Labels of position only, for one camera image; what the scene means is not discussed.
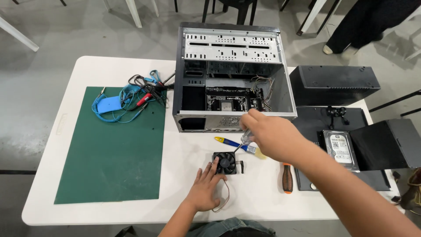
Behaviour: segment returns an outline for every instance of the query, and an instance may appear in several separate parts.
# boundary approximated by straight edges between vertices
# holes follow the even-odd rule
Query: hand
[[[227,180],[225,175],[215,175],[218,160],[219,158],[216,157],[212,166],[209,162],[203,174],[202,169],[198,170],[196,180],[186,199],[184,199],[184,202],[191,205],[196,211],[209,211],[216,208],[221,203],[219,198],[213,199],[213,192],[215,191],[217,183],[221,179],[224,181]]]
[[[287,119],[266,116],[255,109],[243,114],[240,120],[243,129],[249,128],[262,153],[279,162],[295,165],[300,150],[314,145],[301,135]]]

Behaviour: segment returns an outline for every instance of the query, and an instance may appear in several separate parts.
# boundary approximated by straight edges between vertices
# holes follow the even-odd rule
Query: paintbrush
[[[223,137],[215,137],[215,140],[219,141],[220,143],[227,144],[227,145],[231,145],[231,146],[235,146],[235,147],[239,146],[238,143],[233,142],[233,141],[228,140],[228,139],[223,138]],[[258,147],[254,147],[254,146],[250,146],[250,145],[243,145],[240,148],[243,149],[245,152],[253,154],[260,159],[266,159],[266,156],[264,154],[262,154],[262,152],[260,151],[260,148],[258,148]]]

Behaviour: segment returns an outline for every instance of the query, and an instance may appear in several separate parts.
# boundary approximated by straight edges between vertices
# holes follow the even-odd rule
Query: brush bristles
[[[256,152],[254,153],[254,155],[263,160],[265,160],[267,157],[264,154],[262,154],[262,152],[260,151],[260,148],[258,147],[256,147]]]

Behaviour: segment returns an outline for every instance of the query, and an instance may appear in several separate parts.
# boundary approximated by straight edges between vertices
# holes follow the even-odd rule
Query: clear screwdriver handle
[[[241,137],[241,143],[243,145],[250,145],[251,141],[251,137],[253,136],[253,133],[251,133],[251,130],[248,129],[244,135]]]

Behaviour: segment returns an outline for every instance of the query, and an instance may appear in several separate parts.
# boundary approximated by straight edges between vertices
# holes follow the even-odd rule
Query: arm
[[[352,236],[421,236],[396,207],[305,139],[288,120],[252,109],[240,122],[253,132],[263,154],[292,164],[314,183]]]
[[[197,171],[195,182],[186,199],[180,204],[174,215],[162,229],[158,237],[184,237],[189,230],[193,217],[198,211],[209,211],[221,203],[219,198],[213,199],[213,192],[217,183],[225,175],[215,175],[219,158],[213,164],[210,162],[202,174],[202,169]]]

